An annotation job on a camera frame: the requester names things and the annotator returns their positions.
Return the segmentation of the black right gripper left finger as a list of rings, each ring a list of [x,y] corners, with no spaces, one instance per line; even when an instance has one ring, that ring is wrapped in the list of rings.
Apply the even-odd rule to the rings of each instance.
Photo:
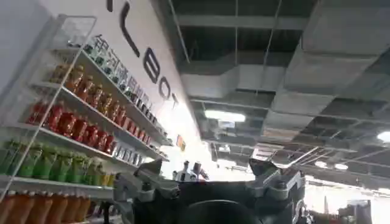
[[[132,202],[137,198],[140,201],[152,201],[156,192],[167,199],[179,197],[178,182],[160,176],[162,162],[162,159],[156,159],[141,164],[133,173],[116,174],[113,201],[121,213],[129,213],[132,210]]]

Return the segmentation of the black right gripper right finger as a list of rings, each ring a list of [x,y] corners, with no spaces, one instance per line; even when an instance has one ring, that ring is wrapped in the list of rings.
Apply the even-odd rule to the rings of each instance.
[[[295,210],[302,209],[305,177],[300,170],[283,170],[271,161],[254,158],[249,160],[249,166],[255,179],[248,182],[248,188],[254,196],[269,197],[277,201],[291,199]]]

